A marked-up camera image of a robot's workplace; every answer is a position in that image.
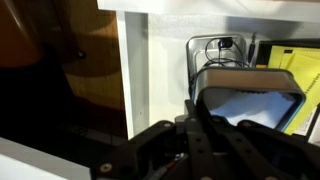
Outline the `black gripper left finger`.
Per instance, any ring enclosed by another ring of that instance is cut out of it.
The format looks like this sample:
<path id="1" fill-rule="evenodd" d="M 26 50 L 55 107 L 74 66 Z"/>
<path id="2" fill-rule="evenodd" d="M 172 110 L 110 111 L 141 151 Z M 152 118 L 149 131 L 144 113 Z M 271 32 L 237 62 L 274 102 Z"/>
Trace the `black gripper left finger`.
<path id="1" fill-rule="evenodd" d="M 186 115 L 186 118 L 185 118 L 186 121 L 190 121 L 190 122 L 198 121 L 197 109 L 192 100 L 185 101 L 185 115 Z"/>

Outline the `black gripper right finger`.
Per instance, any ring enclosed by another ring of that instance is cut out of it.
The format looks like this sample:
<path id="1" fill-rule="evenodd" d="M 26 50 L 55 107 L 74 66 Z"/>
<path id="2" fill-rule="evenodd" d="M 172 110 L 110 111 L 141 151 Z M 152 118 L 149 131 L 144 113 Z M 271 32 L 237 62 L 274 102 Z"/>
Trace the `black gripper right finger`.
<path id="1" fill-rule="evenodd" d="M 198 116 L 203 122 L 213 123 L 214 125 L 223 125 L 224 127 L 229 127 L 227 119 L 223 116 L 212 115 L 210 113 L 210 108 L 206 105 L 203 99 L 199 99 L 196 103 Z"/>

